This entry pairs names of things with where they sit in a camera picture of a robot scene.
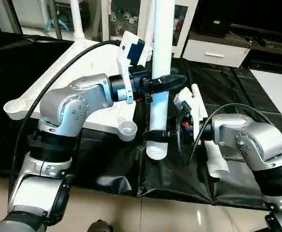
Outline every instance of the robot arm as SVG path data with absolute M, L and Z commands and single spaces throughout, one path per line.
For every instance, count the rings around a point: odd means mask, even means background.
M 152 93 L 185 83 L 186 77 L 176 74 L 151 80 L 151 71 L 137 66 L 145 65 L 147 52 L 143 41 L 125 32 L 117 58 L 120 75 L 81 77 L 43 96 L 38 130 L 30 136 L 30 152 L 11 192 L 8 216 L 0 221 L 0 232 L 43 232 L 62 220 L 71 185 L 71 154 L 90 114 L 139 97 L 151 103 Z
M 182 110 L 185 102 L 194 111 L 190 113 L 193 126 L 190 132 L 195 140 L 203 122 L 199 122 L 199 100 L 187 88 L 175 98 L 175 105 Z M 268 123 L 255 122 L 241 114 L 217 114 L 207 126 L 203 140 L 231 147 L 242 155 L 251 169 L 263 194 L 267 207 L 272 211 L 266 221 L 273 232 L 282 232 L 282 134 Z

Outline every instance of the television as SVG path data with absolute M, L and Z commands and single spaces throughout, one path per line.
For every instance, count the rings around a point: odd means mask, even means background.
M 234 1 L 238 2 L 230 25 L 231 30 L 242 29 L 282 38 L 282 0 Z

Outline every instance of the vertical white pole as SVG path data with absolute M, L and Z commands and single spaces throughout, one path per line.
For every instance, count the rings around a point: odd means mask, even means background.
M 155 26 L 155 0 L 149 0 L 144 41 L 152 47 Z
M 85 35 L 83 33 L 78 0 L 70 0 L 70 6 L 72 12 L 73 27 L 74 27 L 74 41 L 82 41 L 85 39 Z
M 155 0 L 154 50 L 152 78 L 170 74 L 175 0 Z M 150 106 L 150 130 L 165 130 L 169 92 L 152 95 Z M 147 155 L 162 160 L 167 154 L 167 143 L 148 141 Z

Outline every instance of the white cabinet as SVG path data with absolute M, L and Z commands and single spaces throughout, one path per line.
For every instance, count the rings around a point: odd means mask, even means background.
M 198 0 L 175 0 L 172 53 L 181 56 Z M 125 30 L 144 39 L 150 0 L 102 0 L 103 41 L 120 39 Z
M 248 54 L 245 47 L 188 40 L 183 58 L 191 61 L 239 67 Z

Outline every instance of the black plastic sheet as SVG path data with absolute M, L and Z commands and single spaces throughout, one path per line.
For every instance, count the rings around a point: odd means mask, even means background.
M 49 66 L 71 45 L 40 36 L 0 34 L 0 175 L 8 175 L 15 137 L 20 121 L 12 121 L 3 105 L 21 96 Z M 282 116 L 249 70 L 173 59 L 172 66 L 188 77 L 187 86 L 197 83 L 208 113 L 220 105 L 240 102 L 265 113 L 282 132 Z M 177 109 L 172 104 L 177 91 L 170 93 L 168 124 L 174 130 Z M 222 113 L 245 113 L 234 107 Z M 186 202 L 265 209 L 254 177 L 237 151 L 222 147 L 230 175 L 220 180 L 210 178 L 206 168 L 206 152 L 200 147 L 189 167 L 183 167 L 176 144 L 169 144 L 168 155 L 162 161 L 149 159 L 142 133 L 148 128 L 149 106 L 138 103 L 134 121 L 138 125 L 136 138 L 128 143 L 117 136 L 83 129 L 78 153 L 73 154 L 74 184 L 114 194 L 149 196 Z M 26 134 L 34 132 L 37 120 L 26 126 L 18 168 L 25 153 Z M 184 145 L 184 159 L 190 155 L 191 144 Z

